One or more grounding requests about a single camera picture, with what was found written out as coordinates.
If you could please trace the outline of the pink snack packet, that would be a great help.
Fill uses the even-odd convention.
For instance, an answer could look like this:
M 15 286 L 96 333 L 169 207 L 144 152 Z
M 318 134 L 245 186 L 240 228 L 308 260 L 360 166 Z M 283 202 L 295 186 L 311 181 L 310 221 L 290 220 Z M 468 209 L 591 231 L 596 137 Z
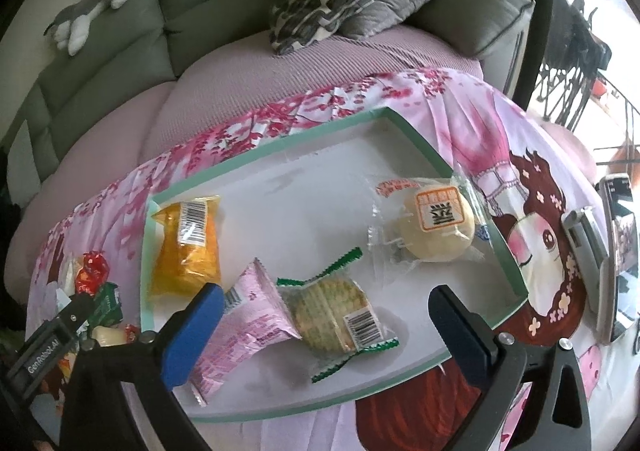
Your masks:
M 191 372 L 196 401 L 208 405 L 228 375 L 256 353 L 300 338 L 276 283 L 254 259 L 224 294 L 224 315 Z

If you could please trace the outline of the pink cartoon print cloth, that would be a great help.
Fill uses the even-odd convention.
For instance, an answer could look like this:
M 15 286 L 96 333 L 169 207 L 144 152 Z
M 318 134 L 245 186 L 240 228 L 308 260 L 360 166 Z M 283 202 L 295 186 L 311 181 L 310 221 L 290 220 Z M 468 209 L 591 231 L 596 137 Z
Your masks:
M 520 108 L 486 82 L 452 68 L 374 75 L 268 103 L 153 151 L 122 178 L 106 172 L 107 150 L 122 140 L 121 132 L 77 143 L 76 152 L 90 156 L 88 167 L 66 160 L 55 177 L 66 197 L 85 183 L 99 191 L 89 200 L 75 200 L 49 231 L 32 272 L 28 327 L 39 327 L 52 307 L 64 257 L 90 249 L 111 263 L 125 295 L 125 318 L 137 323 L 149 196 L 268 141 L 382 106 L 404 116 L 448 164 L 463 167 L 480 187 L 530 292 L 506 330 L 526 343 L 573 341 L 589 398 L 593 448 L 613 449 L 638 412 L 639 358 L 631 335 L 611 346 L 598 343 L 584 282 L 561 227 L 565 211 L 596 205 L 598 194 L 576 160 Z

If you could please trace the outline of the grey white plush cat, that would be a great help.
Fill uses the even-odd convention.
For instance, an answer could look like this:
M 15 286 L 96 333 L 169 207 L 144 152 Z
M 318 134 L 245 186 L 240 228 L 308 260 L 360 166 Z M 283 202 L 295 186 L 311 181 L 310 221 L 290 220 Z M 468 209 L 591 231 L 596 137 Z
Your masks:
M 86 44 L 92 21 L 108 8 L 118 10 L 128 0 L 79 0 L 62 9 L 44 31 L 55 47 L 75 56 Z

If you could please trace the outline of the green white snack bag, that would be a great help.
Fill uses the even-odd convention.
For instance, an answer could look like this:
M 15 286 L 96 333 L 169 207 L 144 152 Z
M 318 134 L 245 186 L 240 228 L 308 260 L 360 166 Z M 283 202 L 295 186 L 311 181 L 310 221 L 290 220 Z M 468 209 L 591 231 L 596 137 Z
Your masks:
M 122 322 L 122 301 L 118 286 L 104 283 L 93 298 L 93 312 L 89 315 L 89 327 L 114 327 Z

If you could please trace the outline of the green rimmed white tray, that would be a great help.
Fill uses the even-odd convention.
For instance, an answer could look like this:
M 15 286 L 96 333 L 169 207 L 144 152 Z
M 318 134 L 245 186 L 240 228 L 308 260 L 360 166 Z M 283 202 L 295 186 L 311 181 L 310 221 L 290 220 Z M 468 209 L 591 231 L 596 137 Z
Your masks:
M 271 141 L 150 197 L 154 214 L 178 200 L 217 195 L 224 283 L 253 260 L 270 277 L 308 279 L 351 249 L 365 249 L 373 222 L 374 178 L 447 177 L 449 166 L 389 108 Z M 199 403 L 189 386 L 175 391 L 195 422 L 273 419 L 355 401 L 401 384 L 448 358 L 427 312 L 431 289 L 446 284 L 471 311 L 499 325 L 525 303 L 520 268 L 496 228 L 480 257 L 413 269 L 386 268 L 364 254 L 352 275 L 398 347 L 360 356 L 314 382 L 319 362 L 299 341 L 268 347 L 242 363 L 213 398 Z

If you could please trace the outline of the round bun clear wrapper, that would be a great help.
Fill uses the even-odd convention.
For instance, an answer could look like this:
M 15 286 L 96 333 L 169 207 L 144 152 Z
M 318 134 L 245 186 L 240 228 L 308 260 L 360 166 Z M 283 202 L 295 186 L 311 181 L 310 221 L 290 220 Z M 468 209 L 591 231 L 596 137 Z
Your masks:
M 372 181 L 369 249 L 376 263 L 478 261 L 492 249 L 488 218 L 464 174 Z

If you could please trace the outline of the green edged cracker packet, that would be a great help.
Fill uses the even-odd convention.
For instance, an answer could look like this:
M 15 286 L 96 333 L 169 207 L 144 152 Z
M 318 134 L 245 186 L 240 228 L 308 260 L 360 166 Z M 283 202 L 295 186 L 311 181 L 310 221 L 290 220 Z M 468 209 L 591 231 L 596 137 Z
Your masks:
M 399 346 L 396 334 L 380 320 L 366 292 L 352 278 L 362 258 L 355 247 L 306 280 L 278 278 L 277 290 L 303 343 L 318 359 L 311 382 L 318 383 L 361 355 Z

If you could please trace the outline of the pink sofa seat cover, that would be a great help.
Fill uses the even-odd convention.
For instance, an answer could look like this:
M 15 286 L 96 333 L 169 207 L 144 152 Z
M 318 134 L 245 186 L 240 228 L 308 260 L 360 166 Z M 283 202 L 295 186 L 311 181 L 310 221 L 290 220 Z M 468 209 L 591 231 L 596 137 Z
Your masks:
M 403 25 L 363 41 L 332 37 L 287 56 L 272 53 L 265 33 L 206 54 L 178 80 L 162 82 L 117 107 L 72 145 L 43 180 L 12 237 L 4 266 L 6 290 L 25 304 L 48 232 L 76 205 L 168 148 L 289 96 L 424 66 L 484 76 L 477 60 Z

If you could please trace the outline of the black balcony railing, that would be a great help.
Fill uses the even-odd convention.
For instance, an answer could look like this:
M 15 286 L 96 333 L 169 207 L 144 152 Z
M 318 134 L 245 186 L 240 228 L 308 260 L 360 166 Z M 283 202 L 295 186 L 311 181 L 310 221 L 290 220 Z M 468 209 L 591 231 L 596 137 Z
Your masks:
M 553 0 L 551 25 L 529 113 L 545 124 L 582 132 L 596 145 L 596 165 L 639 169 L 639 107 L 605 74 L 611 47 L 592 31 L 585 0 Z

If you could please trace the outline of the smartphone on stand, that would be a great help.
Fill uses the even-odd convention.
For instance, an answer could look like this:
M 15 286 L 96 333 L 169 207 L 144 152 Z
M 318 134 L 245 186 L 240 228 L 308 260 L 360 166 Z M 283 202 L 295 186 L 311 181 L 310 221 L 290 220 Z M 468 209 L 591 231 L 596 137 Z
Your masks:
M 626 174 L 608 174 L 599 183 L 608 255 L 600 267 L 598 336 L 608 345 L 639 319 L 639 229 L 637 207 Z

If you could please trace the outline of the grey green sofa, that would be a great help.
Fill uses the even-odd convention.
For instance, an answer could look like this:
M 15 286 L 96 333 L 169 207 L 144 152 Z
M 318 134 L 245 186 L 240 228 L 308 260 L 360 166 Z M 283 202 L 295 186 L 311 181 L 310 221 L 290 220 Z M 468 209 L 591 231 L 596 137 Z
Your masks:
M 81 52 L 57 55 L 15 117 L 14 127 L 28 131 L 26 205 L 72 145 L 129 99 L 178 80 L 196 61 L 226 44 L 265 33 L 270 45 L 272 3 L 128 0 L 121 9 L 101 14 Z M 480 62 L 482 78 L 491 80 L 492 64 L 513 49 L 533 12 L 533 0 L 431 0 L 393 27 L 417 28 L 446 42 Z

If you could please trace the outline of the orange cake snack packet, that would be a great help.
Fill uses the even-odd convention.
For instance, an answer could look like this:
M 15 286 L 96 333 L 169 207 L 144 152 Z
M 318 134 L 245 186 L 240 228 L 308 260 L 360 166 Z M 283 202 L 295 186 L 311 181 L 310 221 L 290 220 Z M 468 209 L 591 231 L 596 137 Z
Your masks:
M 163 242 L 152 271 L 151 295 L 194 297 L 206 283 L 222 285 L 216 217 L 220 197 L 175 202 L 152 215 Z

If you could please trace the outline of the silver phone stand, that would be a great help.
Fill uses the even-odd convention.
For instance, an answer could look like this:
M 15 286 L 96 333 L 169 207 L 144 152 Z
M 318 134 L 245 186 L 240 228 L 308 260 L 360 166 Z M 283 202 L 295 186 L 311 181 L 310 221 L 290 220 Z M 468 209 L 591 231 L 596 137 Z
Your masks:
M 562 227 L 584 280 L 589 308 L 596 315 L 600 301 L 600 270 L 608 250 L 597 226 L 593 207 L 566 212 L 562 217 Z

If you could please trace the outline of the pink round stool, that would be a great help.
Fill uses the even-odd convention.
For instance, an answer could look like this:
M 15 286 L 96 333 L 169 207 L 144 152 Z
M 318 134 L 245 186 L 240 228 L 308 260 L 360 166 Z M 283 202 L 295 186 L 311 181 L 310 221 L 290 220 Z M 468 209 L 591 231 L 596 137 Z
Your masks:
M 597 165 L 592 152 L 574 133 L 554 122 L 541 122 L 540 127 L 562 148 L 570 161 L 591 183 L 597 182 Z

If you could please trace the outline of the red wrapped candy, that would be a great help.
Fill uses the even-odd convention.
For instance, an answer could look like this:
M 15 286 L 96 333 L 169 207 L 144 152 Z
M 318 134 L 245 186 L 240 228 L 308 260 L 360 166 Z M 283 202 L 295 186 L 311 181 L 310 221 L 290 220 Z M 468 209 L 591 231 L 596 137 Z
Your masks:
M 102 252 L 91 251 L 77 259 L 78 270 L 74 278 L 77 294 L 96 295 L 110 275 L 110 266 Z

